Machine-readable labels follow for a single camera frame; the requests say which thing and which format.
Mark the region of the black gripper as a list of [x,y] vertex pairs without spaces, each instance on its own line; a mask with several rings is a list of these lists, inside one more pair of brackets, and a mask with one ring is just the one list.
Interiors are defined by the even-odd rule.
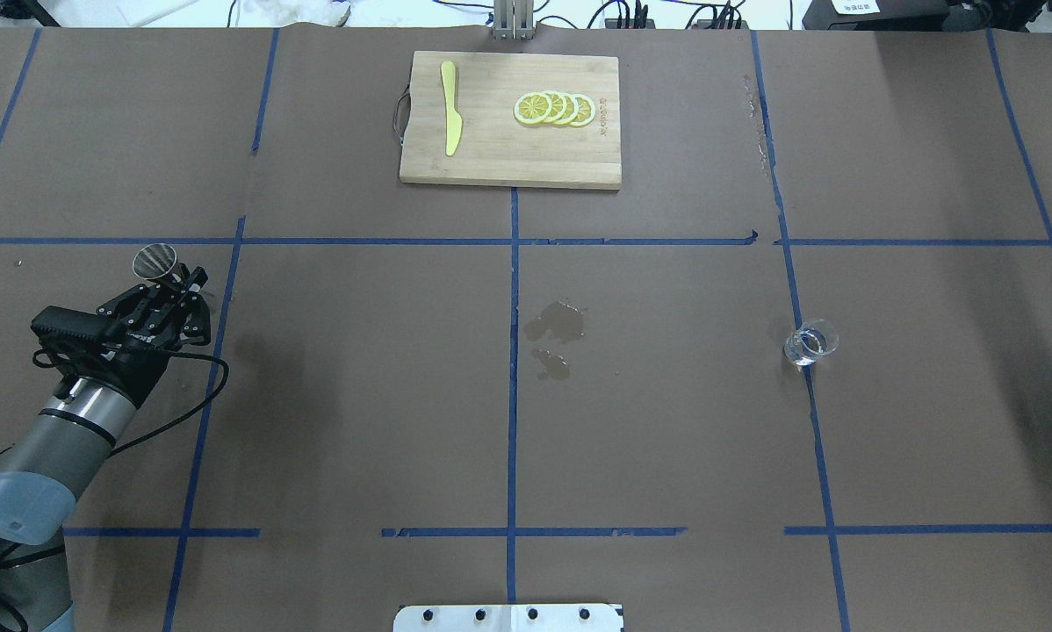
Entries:
[[98,305],[97,317],[76,317],[69,351],[74,373],[143,405],[163,378],[169,353],[213,340],[213,317],[201,293],[206,280],[204,268],[193,273],[176,263],[155,283],[136,284]]

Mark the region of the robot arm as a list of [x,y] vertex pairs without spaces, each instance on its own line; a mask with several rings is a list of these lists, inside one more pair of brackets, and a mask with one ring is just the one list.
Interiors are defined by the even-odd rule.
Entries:
[[59,384],[23,440],[0,451],[0,631],[72,631],[63,527],[171,359],[213,339],[209,276],[133,260],[140,283],[81,312],[49,305],[32,320],[32,363]]

